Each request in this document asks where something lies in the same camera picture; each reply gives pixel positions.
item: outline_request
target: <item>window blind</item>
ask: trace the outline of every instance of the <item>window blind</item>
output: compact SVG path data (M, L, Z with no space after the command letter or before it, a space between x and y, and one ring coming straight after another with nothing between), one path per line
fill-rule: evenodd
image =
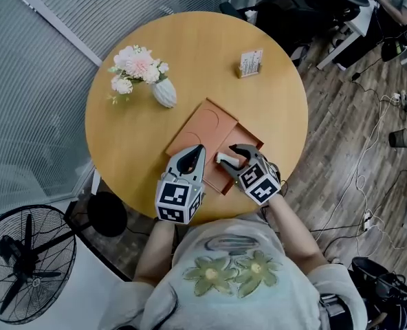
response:
M184 11L217 11L227 0L41 0L98 57L139 26Z
M71 195L96 70L22 0L0 0L0 212Z

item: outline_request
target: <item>round wooden table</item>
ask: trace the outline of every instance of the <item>round wooden table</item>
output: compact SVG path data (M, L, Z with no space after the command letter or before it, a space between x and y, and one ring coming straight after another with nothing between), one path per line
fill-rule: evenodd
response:
M113 57L127 45L153 50L167 62L177 105L167 109L150 86L134 86L130 101L113 105ZM263 49L260 74L238 79L241 54ZM282 179L295 168L307 134L307 100L288 55L268 35L240 19L214 12L184 12L157 19L128 35L111 51L93 80L86 108L92 160L112 191L130 207L155 217L157 181L169 157L166 147L205 99L214 100L262 142ZM256 204L235 186L227 195L208 185L192 224L251 212Z

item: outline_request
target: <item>flower vase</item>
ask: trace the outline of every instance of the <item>flower vase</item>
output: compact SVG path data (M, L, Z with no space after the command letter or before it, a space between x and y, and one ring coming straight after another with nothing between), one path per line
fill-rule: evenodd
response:
M161 105L168 108L176 105L176 89L168 78L152 84L151 91Z

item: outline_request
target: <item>small trash can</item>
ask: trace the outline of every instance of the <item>small trash can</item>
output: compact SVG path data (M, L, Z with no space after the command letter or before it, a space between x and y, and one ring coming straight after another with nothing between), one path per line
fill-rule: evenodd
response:
M407 129L390 132L388 143L392 148L407 148Z

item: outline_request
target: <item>wooden floor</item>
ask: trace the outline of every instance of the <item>wooden floor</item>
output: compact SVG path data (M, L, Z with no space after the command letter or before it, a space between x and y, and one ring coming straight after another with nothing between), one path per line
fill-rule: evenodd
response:
M316 64L324 57L326 48L325 43L314 43L307 59L299 67L309 105L309 131L302 157L287 182L286 199L310 230L323 228L330 219L380 112L377 96L350 82L356 70L361 71L378 59L380 51L371 52L357 67L346 72L333 64L320 71ZM378 62L357 81L366 89L375 89L379 96L391 96L394 91L407 90L407 68L402 67L398 60ZM387 138L391 131L404 127L407 128L407 119L401 120L398 109L390 106L383 118L376 145L361 160L358 174L365 176L363 191L367 207L371 210L381 203L400 170L407 170L407 148L393 149ZM407 231L402 228L406 205L407 175L402 174L384 205L375 212L385 226L377 219L376 224L388 234L372 228L359 238L359 252L355 238L340 239L327 250L326 257L338 256L345 265L349 265L354 256L373 253L373 260L407 277ZM364 209L364 196L355 189L353 178L327 227L358 224ZM133 231L149 232L151 223L148 218L131 210L129 216ZM318 242L324 250L332 239L356 233L360 233L357 227L325 231ZM111 240L99 236L93 229L86 231L86 235L114 265L132 277L146 236L126 231ZM394 249L389 237L395 247L404 249Z

